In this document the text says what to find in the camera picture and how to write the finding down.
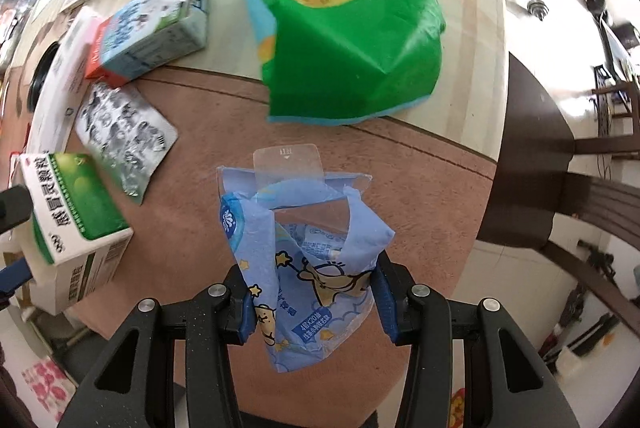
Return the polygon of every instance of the barcode label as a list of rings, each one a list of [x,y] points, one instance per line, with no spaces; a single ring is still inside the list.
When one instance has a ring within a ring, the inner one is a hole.
[[[62,65],[62,55],[61,54],[57,54],[55,56],[55,60],[53,62],[53,65],[51,66],[51,70],[53,71],[53,74],[58,74],[58,70],[60,69],[61,65]]]
[[[124,251],[124,248],[127,247],[127,241],[128,239],[125,239],[124,241],[120,241],[119,243],[112,244],[111,248],[109,248],[109,251],[107,251],[107,256],[104,258],[104,263],[106,264],[116,257],[119,257]]]
[[[82,268],[84,265],[79,265],[71,273],[71,280],[69,281],[69,302],[73,302],[78,298],[78,288],[80,287],[80,279],[82,278]]]
[[[67,49],[71,49],[71,44],[73,44],[74,40],[76,39],[76,35],[78,34],[78,31],[80,31],[80,28],[82,28],[82,22],[80,22],[79,20],[75,20],[71,25],[71,29],[69,30],[69,36],[66,37]]]

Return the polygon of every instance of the blue plastic bag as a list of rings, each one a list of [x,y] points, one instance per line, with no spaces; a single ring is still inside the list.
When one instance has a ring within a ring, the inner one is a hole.
[[[370,312],[369,277],[394,236],[354,188],[370,177],[328,173],[261,189],[252,170],[221,167],[218,177],[220,222],[273,366],[323,360]]]

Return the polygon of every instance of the pill blister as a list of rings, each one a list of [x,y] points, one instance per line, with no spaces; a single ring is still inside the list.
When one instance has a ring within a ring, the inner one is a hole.
[[[178,138],[164,116],[130,85],[92,85],[82,103],[76,133],[123,192],[140,204],[151,175]]]

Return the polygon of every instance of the blue gripper pad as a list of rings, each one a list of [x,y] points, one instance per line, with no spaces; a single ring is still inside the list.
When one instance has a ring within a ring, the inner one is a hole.
[[[388,281],[386,281],[385,275],[378,267],[371,275],[371,290],[373,291],[373,298],[376,301],[376,308],[378,309],[382,329],[386,335],[389,336],[392,343],[396,343],[399,336],[396,301],[391,293],[391,288],[389,287]]]
[[[251,298],[251,293],[247,293],[242,300],[242,323],[239,332],[242,343],[246,343],[249,336],[254,333],[256,324],[254,301]]]

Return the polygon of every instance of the white box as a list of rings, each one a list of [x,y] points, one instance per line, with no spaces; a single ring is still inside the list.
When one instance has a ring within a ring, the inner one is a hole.
[[[83,7],[63,37],[40,92],[31,121],[27,153],[65,150],[89,81],[86,61],[104,18]]]
[[[31,301],[56,315],[111,280],[133,230],[86,154],[22,154],[14,182],[33,200],[31,219],[14,228]]]
[[[112,88],[207,45],[209,0],[132,0],[100,26],[86,77]]]

